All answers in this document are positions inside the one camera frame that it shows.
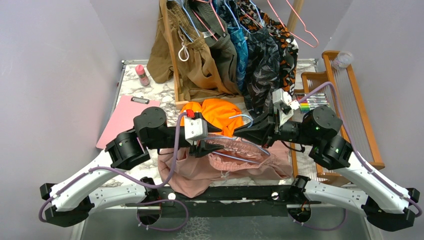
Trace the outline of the blue wire hanger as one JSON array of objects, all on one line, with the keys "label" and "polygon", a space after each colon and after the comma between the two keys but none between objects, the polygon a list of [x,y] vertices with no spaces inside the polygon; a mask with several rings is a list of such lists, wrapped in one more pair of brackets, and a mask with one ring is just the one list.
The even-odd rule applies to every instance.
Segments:
[{"label": "blue wire hanger", "polygon": [[225,136],[221,134],[210,134],[204,140],[212,141],[216,144],[223,144],[224,149],[231,153],[221,153],[222,156],[259,165],[259,158],[267,158],[271,153],[255,143],[249,142],[237,136]]}]

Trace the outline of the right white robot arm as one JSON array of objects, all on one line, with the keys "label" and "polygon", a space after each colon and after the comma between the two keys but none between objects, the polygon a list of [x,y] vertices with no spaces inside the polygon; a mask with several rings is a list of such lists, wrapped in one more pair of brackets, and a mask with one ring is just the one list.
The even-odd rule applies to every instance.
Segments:
[{"label": "right white robot arm", "polygon": [[306,113],[302,121],[280,123],[275,109],[264,113],[252,125],[238,127],[236,137],[263,148],[276,141],[310,146],[310,158],[356,185],[355,190],[328,185],[298,175],[284,197],[292,203],[323,202],[358,213],[375,227],[395,232],[410,228],[422,210],[412,211],[420,192],[399,186],[376,170],[339,135],[342,120],[327,106]]}]

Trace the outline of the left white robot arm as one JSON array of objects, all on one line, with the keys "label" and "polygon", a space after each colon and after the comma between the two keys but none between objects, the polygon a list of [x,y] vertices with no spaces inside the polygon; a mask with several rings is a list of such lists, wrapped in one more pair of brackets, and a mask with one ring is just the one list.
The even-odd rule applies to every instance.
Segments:
[{"label": "left white robot arm", "polygon": [[175,126],[168,126],[166,112],[157,106],[144,109],[133,119],[133,128],[119,133],[88,165],[60,183],[45,183],[40,187],[44,200],[38,219],[60,227],[70,227],[86,220],[90,214],[122,204],[152,205],[157,190],[172,178],[169,173],[161,184],[149,178],[130,177],[130,184],[107,189],[104,184],[116,176],[127,177],[127,171],[148,161],[150,150],[172,149],[171,168],[176,168],[178,150],[202,157],[220,145],[210,144],[210,133],[221,128],[210,123],[200,112],[186,110]]}]

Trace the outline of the pink shorts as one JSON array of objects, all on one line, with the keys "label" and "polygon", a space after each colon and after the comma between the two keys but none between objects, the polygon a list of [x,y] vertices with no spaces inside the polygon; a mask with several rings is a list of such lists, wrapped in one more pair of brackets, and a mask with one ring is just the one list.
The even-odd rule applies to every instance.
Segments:
[{"label": "pink shorts", "polygon": [[289,150],[281,142],[267,149],[271,154],[269,157],[256,159],[260,164],[222,156],[222,153],[232,153],[225,150],[225,147],[203,157],[191,156],[189,149],[183,147],[177,151],[176,165],[171,169],[173,151],[172,148],[161,150],[157,157],[158,172],[163,181],[172,174],[168,184],[175,192],[188,198],[204,193],[213,182],[246,177],[259,181],[280,181],[290,178],[293,174]]}]

